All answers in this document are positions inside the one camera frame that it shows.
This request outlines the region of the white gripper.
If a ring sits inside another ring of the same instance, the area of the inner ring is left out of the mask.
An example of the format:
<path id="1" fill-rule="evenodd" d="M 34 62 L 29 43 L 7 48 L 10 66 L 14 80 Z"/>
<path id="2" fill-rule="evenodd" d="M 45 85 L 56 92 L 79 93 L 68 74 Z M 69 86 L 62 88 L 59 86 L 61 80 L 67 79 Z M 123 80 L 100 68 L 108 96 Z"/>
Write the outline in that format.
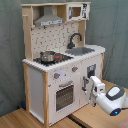
<path id="1" fill-rule="evenodd" d="M 90 104 L 100 103 L 105 96 L 105 84 L 102 83 L 101 80 L 96 76 L 91 76 L 90 78 L 83 77 L 82 90 L 84 91 L 85 95 L 89 98 Z"/>

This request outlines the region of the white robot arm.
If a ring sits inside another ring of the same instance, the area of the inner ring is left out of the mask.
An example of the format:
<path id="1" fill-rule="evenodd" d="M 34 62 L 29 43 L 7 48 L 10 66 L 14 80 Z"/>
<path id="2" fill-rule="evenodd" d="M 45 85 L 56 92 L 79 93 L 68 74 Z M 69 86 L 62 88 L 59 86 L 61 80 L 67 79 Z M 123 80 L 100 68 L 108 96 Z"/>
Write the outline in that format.
<path id="1" fill-rule="evenodd" d="M 99 105 L 110 116 L 118 115 L 128 109 L 128 95 L 123 87 L 113 86 L 105 92 L 105 84 L 96 76 L 83 77 L 86 100 L 93 107 Z"/>

